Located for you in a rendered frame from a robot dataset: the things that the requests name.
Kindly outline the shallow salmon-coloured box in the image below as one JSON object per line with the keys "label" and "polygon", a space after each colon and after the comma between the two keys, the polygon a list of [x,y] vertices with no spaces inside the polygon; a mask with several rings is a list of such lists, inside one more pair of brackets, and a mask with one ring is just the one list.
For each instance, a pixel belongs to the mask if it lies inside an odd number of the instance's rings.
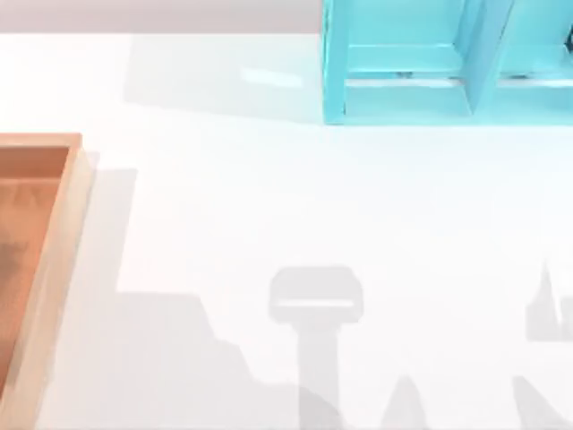
{"label": "shallow salmon-coloured box", "polygon": [[96,165],[78,133],[0,133],[0,430],[35,430]]}

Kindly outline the light blue rack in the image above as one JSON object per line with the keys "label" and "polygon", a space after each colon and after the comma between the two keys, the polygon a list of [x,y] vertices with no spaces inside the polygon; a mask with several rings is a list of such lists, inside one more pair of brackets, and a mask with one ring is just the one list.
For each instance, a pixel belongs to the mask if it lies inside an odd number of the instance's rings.
{"label": "light blue rack", "polygon": [[323,0],[329,125],[573,125],[573,0]]}

